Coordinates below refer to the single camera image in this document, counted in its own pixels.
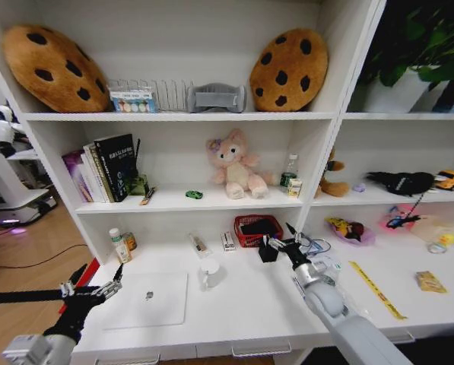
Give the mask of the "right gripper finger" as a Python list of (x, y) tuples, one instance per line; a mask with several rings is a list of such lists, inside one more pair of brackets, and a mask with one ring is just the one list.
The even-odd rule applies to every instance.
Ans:
[(259, 256), (263, 263), (275, 262), (279, 252), (283, 252), (286, 244), (273, 236), (264, 235), (259, 246)]
[(289, 245), (300, 245), (302, 243), (302, 233), (298, 232), (291, 224), (285, 223), (292, 237), (287, 241)]

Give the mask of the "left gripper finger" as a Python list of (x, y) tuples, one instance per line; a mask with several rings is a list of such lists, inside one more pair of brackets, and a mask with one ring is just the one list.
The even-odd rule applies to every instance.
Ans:
[(81, 276), (85, 272), (87, 264), (83, 264), (78, 270), (74, 271), (67, 281), (63, 281), (59, 284), (62, 297), (70, 297), (75, 293), (75, 288), (79, 282)]
[(118, 291), (122, 288), (122, 271), (123, 271), (123, 266), (124, 264), (122, 263), (116, 270), (113, 279), (106, 283), (105, 285), (99, 287), (96, 290), (96, 296), (103, 298), (103, 299), (109, 299), (115, 294), (118, 293)]

